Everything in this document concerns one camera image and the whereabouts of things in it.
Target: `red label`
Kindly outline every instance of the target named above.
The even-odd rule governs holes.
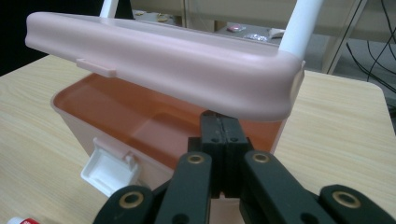
[[[23,222],[21,222],[21,224],[39,224],[39,223],[31,218],[27,218]]]

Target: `white pole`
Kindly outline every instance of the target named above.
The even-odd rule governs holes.
[[[279,50],[304,59],[322,4],[323,0],[297,0]]]
[[[119,0],[105,0],[102,5],[100,17],[114,18],[116,16],[118,4],[119,4]]]

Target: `light wood tabletop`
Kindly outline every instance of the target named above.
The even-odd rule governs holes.
[[[0,223],[92,223],[106,196],[50,99],[90,72],[48,56],[0,77]],[[306,72],[275,155],[312,192],[341,184],[396,217],[396,137],[375,85]]]

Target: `plastic storage box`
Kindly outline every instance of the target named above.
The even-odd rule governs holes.
[[[274,152],[304,78],[321,1],[311,3],[298,2],[299,11],[312,13],[295,14],[280,47],[55,13],[29,16],[26,45],[93,72],[54,96],[52,106],[91,155],[82,177],[109,196],[129,184],[155,189],[168,180],[188,138],[200,135],[207,109],[238,118],[256,149]],[[309,25],[300,32],[304,20]],[[237,205],[212,200],[211,221],[240,223]]]
[[[52,99],[52,106],[89,155],[94,149],[103,149],[124,163],[139,164],[143,168],[139,178],[151,188],[170,177],[178,158],[187,152],[188,138],[200,136],[199,117],[206,111],[133,83],[96,74],[59,92]],[[275,150],[283,121],[240,122],[255,148]],[[128,161],[128,155],[135,162]],[[108,166],[104,170],[114,169],[116,163]],[[112,175],[120,175],[122,169],[117,170]],[[103,185],[109,188],[117,182],[114,178],[102,178],[97,181],[105,182]]]

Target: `metal screw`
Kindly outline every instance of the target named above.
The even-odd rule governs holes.
[[[200,155],[190,155],[187,158],[187,161],[189,163],[193,163],[193,164],[199,164],[199,163],[203,162],[204,160],[205,160],[205,158],[203,156],[200,156]]]
[[[255,153],[253,155],[253,160],[256,162],[260,162],[260,163],[266,163],[270,160],[270,158],[264,154],[261,153]]]
[[[139,206],[144,200],[144,196],[139,191],[127,192],[120,198],[120,206],[122,208],[130,209]]]
[[[332,197],[336,202],[348,208],[359,208],[361,207],[361,201],[354,195],[344,192],[344,191],[335,191],[332,194]]]

